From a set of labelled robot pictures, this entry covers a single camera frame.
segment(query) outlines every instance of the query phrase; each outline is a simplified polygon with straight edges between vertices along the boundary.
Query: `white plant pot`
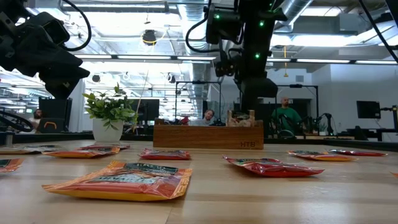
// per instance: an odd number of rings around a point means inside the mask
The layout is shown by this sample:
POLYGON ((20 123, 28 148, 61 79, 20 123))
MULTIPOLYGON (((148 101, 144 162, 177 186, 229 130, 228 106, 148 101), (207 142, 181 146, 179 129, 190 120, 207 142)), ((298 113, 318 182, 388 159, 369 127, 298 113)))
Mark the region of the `white plant pot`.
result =
POLYGON ((123 121, 112 122, 111 124, 115 126, 118 130, 114 130, 111 127, 104 127, 106 121, 102 119, 93 119, 93 134, 94 139, 97 142, 119 142, 123 133, 123 121))

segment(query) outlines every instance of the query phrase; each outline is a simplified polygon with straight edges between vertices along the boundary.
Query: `snack bag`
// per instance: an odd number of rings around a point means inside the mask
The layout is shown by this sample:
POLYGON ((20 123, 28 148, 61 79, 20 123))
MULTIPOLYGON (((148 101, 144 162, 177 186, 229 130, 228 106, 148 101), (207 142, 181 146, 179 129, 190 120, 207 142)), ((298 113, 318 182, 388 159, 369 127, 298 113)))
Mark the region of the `snack bag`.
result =
POLYGON ((59 145, 0 147, 0 154, 41 154, 43 151, 61 149, 59 145))
POLYGON ((74 197, 110 200, 168 200, 185 194, 191 169, 113 161, 107 168, 44 190, 74 197))
POLYGON ((90 145, 90 146, 83 146, 81 147, 81 149, 91 149, 92 147, 97 148, 97 147, 118 147, 120 148, 120 150, 123 149, 129 149, 130 145, 119 145, 119 144, 94 144, 94 145, 90 145))
POLYGON ((0 173, 17 170, 23 161, 24 159, 0 159, 0 173))
POLYGON ((244 167, 251 172, 266 177, 305 177, 320 174, 323 169, 312 169, 292 164, 284 164, 277 159, 230 159, 223 156, 228 162, 244 167))
POLYGON ((139 154, 139 157, 141 159, 163 159, 163 160, 168 160, 168 159, 190 159, 189 152, 186 151, 158 151, 158 150, 153 150, 153 149, 147 149, 145 148, 144 151, 139 154))
POLYGON ((342 149, 332 149, 330 152, 334 152, 337 154, 351 155, 351 156, 386 156, 388 154, 380 153, 380 152, 364 152, 364 151, 349 151, 342 149))
POLYGON ((347 162, 353 161, 355 158, 341 156, 341 155, 331 155, 327 152, 312 152, 312 151, 288 151, 290 155, 295 155, 304 159, 312 159, 318 161, 335 161, 335 162, 347 162))
POLYGON ((46 151, 42 152, 44 155, 63 157, 63 158, 93 158, 98 156, 113 155, 119 153, 120 148, 118 147, 90 147, 90 148, 78 148, 70 151, 46 151))

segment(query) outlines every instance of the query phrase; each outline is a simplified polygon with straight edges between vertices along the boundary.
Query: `man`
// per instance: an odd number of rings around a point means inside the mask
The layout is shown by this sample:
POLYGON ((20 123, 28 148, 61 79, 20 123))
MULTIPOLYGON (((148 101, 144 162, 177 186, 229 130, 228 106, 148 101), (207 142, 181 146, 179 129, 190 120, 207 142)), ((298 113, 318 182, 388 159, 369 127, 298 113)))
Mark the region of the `man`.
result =
POLYGON ((39 127, 40 120, 43 118, 43 111, 37 109, 33 112, 33 118, 29 118, 29 121, 32 123, 34 129, 39 127))
MULTIPOLYGON (((294 124, 298 124, 301 121, 301 117, 293 108, 289 107, 289 99, 287 97, 283 97, 280 100, 280 103, 282 107, 276 110, 276 119, 279 121, 279 116, 281 114, 284 114, 286 115, 286 117, 290 118, 294 124)), ((275 111, 272 113, 272 119, 275 119, 275 111)), ((289 130, 293 134, 295 134, 294 127, 291 127, 291 125, 289 125, 285 118, 282 118, 282 125, 284 129, 289 130)))
POLYGON ((189 122, 190 126, 209 126, 213 123, 214 117, 213 110, 206 110, 205 117, 203 119, 197 119, 189 122))

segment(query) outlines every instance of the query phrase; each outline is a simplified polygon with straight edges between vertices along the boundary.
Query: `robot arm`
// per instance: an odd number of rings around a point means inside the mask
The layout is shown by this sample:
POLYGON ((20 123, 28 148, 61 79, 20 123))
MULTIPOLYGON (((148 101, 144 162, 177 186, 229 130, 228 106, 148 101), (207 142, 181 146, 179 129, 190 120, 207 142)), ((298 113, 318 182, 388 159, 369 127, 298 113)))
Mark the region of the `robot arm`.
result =
POLYGON ((278 87, 267 78, 265 71, 275 21, 286 21, 281 8, 272 10, 272 0, 235 0, 234 9, 217 8, 209 0, 205 18, 193 26, 185 38, 191 50, 201 53, 220 51, 221 61, 215 65, 216 75, 234 76, 242 93, 241 111, 253 110, 258 97, 275 97, 278 87), (189 45, 189 33, 207 20, 206 41, 219 44, 219 49, 197 50, 189 45), (222 50, 222 40, 242 44, 241 49, 229 49, 240 54, 228 57, 222 50))
POLYGON ((84 46, 67 49, 64 43, 70 36, 63 22, 46 12, 34 16, 23 3, 24 0, 0 2, 0 66, 8 71, 17 69, 30 77, 39 73, 49 93, 66 99, 79 80, 90 74, 80 68, 83 61, 67 50, 80 50, 84 46), (16 26, 20 18, 26 21, 16 26))

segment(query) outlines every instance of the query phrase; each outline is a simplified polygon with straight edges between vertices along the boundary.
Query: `bald man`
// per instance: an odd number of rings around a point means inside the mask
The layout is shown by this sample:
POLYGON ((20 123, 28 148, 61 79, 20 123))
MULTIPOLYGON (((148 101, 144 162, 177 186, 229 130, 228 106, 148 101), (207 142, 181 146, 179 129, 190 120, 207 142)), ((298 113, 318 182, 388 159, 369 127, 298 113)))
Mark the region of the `bald man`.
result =
MULTIPOLYGON (((289 107, 289 99, 287 97, 283 97, 280 100, 280 103, 282 105, 282 107, 278 108, 276 110, 276 117, 279 120, 279 116, 281 114, 286 115, 286 117, 290 118, 293 123, 297 124, 301 121, 301 117, 300 115, 293 109, 289 107)), ((272 117, 275 118, 275 111, 272 113, 272 117)), ((283 125, 285 127, 286 130, 291 131, 292 133, 294 133, 294 128, 291 127, 286 119, 282 119, 283 125)))

